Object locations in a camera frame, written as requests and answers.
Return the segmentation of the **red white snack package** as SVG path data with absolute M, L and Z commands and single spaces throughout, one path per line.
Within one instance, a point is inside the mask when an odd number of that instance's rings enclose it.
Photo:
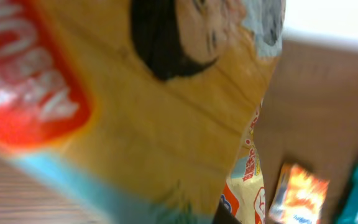
M 0 0 L 0 156 L 111 223 L 211 223 L 285 6 Z

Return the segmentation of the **orange tissue pack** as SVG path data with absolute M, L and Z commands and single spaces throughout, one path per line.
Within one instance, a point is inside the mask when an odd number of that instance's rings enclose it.
M 281 224 L 319 224 L 329 180 L 298 164 L 282 166 L 268 216 Z

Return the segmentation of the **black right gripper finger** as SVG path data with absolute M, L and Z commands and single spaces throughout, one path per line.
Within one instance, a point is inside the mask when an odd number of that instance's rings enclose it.
M 213 218 L 213 224 L 241 224 L 222 202 L 219 202 L 218 208 Z

